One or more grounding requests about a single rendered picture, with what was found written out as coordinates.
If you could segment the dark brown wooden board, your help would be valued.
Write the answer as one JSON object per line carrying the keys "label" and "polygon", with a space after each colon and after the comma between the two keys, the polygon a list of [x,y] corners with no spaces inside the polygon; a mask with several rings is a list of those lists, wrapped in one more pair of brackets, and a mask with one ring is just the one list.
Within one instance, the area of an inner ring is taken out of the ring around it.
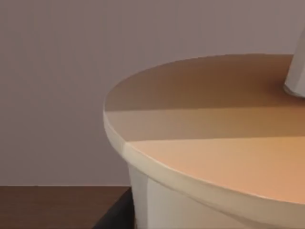
{"label": "dark brown wooden board", "polygon": [[126,190],[0,186],[0,229],[92,229]]}

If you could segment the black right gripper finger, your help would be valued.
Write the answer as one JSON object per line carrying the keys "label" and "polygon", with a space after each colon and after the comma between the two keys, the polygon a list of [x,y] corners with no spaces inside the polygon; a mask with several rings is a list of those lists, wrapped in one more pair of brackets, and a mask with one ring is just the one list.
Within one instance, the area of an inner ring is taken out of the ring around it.
{"label": "black right gripper finger", "polygon": [[92,229],[136,229],[131,188],[120,196]]}

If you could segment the cream plant pot brown soil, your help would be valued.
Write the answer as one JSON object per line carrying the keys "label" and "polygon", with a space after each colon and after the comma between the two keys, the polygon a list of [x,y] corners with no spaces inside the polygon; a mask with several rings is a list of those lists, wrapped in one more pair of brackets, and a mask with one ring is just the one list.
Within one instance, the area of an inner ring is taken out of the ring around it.
{"label": "cream plant pot brown soil", "polygon": [[294,55],[176,61],[103,107],[136,229],[305,229],[305,31]]}

